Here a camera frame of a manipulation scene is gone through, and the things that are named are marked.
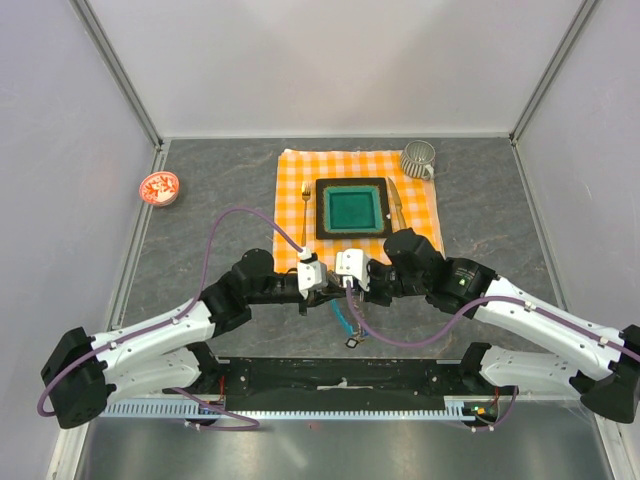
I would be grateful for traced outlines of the large keyring organiser with rings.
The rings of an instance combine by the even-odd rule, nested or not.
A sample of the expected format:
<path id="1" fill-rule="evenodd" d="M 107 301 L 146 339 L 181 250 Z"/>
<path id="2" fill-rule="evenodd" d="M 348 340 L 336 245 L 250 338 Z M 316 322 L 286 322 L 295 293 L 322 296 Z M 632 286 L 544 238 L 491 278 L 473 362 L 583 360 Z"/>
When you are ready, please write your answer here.
<path id="1" fill-rule="evenodd" d="M 329 305 L 331 307 L 332 313 L 349 338 L 363 340 L 368 336 L 367 332 L 360 325 L 354 326 L 347 320 L 336 299 L 332 299 L 329 302 Z"/>

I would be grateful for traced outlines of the black yellow key tag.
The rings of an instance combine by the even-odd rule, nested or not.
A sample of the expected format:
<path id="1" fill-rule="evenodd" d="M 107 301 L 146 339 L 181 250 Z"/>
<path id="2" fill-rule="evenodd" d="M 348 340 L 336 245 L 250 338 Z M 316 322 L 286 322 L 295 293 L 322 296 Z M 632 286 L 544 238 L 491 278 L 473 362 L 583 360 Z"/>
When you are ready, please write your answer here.
<path id="1" fill-rule="evenodd" d="M 359 341 L 354 338 L 349 338 L 345 342 L 345 346 L 349 349 L 355 349 L 359 345 Z"/>

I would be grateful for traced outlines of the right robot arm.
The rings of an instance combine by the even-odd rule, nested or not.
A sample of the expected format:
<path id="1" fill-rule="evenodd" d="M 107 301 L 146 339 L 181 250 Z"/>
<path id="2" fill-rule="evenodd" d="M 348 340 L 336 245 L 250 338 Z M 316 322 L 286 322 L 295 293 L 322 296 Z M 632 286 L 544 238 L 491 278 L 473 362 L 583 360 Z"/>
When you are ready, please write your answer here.
<path id="1" fill-rule="evenodd" d="M 336 256 L 347 298 L 387 306 L 395 298 L 422 296 L 450 314 L 449 331 L 462 318 L 510 331 L 544 353 L 474 343 L 458 368 L 458 381 L 477 394 L 490 385 L 576 396 L 592 412 L 615 422 L 634 422 L 639 405 L 639 328 L 622 330 L 577 317 L 466 258 L 446 258 L 431 242 L 406 228 L 383 245 L 382 264 L 360 249 Z"/>

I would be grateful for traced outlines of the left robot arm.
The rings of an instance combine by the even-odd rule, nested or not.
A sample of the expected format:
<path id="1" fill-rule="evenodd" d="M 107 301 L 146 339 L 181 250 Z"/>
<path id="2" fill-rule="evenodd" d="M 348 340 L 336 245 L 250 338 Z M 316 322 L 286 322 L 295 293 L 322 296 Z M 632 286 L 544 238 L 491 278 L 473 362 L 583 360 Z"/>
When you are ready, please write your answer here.
<path id="1" fill-rule="evenodd" d="M 250 250 L 216 282 L 168 312 L 121 330 L 65 332 L 41 370 L 37 412 L 71 429 L 119 400 L 153 391 L 211 392 L 220 371 L 207 342 L 248 322 L 252 306 L 295 304 L 306 313 L 343 294 L 314 254 L 304 252 L 293 270 L 278 273 L 268 251 Z"/>

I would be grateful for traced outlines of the gold knife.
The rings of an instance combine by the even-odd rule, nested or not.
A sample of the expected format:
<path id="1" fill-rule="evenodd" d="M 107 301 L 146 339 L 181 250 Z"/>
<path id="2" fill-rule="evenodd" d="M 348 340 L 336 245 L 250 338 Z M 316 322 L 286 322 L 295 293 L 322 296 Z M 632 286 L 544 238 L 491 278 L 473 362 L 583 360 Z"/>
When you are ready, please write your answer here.
<path id="1" fill-rule="evenodd" d="M 387 178 L 387 183 L 391 192 L 399 229 L 404 230 L 407 228 L 407 224 L 403 214 L 403 205 L 401 197 L 399 195 L 399 191 L 391 178 Z"/>

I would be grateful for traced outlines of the black teal square plate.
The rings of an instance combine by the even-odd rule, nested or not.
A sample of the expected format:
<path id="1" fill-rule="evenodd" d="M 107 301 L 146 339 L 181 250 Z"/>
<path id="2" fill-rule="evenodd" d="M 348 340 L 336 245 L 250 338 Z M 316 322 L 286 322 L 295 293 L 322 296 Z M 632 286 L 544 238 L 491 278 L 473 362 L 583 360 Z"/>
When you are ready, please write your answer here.
<path id="1" fill-rule="evenodd" d="M 384 178 L 321 178 L 315 187 L 318 240 L 384 239 L 392 233 Z"/>

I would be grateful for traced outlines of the gold fork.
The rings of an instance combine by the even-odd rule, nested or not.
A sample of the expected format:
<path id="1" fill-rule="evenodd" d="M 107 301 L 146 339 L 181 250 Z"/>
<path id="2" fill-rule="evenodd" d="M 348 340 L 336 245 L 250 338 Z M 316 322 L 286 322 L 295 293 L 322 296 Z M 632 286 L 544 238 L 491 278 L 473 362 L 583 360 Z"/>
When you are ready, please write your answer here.
<path id="1" fill-rule="evenodd" d="M 305 246 L 307 243 L 307 211 L 308 202 L 311 199 L 311 185 L 309 182 L 304 182 L 301 186 L 301 198 L 303 200 L 303 220 L 302 220 L 302 233 L 301 233 L 301 245 Z"/>

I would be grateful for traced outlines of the striped mug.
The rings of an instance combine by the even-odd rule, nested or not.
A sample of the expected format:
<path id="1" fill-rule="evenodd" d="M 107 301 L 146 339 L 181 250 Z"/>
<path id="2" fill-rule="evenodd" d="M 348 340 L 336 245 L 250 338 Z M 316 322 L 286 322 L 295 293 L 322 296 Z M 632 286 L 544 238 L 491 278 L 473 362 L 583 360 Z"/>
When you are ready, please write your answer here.
<path id="1" fill-rule="evenodd" d="M 430 181 L 435 174 L 435 149 L 427 141 L 409 142 L 401 152 L 400 166 L 409 177 Z"/>

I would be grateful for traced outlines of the red white patterned bowl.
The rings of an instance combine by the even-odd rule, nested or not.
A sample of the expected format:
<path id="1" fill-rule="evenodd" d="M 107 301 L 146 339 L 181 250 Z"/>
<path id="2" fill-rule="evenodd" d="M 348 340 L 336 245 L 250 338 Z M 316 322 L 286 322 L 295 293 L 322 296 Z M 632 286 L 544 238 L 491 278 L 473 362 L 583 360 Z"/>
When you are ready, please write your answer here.
<path id="1" fill-rule="evenodd" d="M 180 181 L 168 171 L 154 172 L 147 176 L 139 186 L 139 196 L 143 202 L 162 207 L 173 203 L 179 196 Z"/>

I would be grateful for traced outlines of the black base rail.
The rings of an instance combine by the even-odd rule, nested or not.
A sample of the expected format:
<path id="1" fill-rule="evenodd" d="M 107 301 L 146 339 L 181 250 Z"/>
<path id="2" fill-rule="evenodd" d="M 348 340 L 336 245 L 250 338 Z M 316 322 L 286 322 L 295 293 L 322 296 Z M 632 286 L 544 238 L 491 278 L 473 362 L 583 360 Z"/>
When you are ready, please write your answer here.
<path id="1" fill-rule="evenodd" d="M 481 390 L 457 364 L 429 359 L 230 358 L 211 391 L 239 410 L 436 409 Z"/>

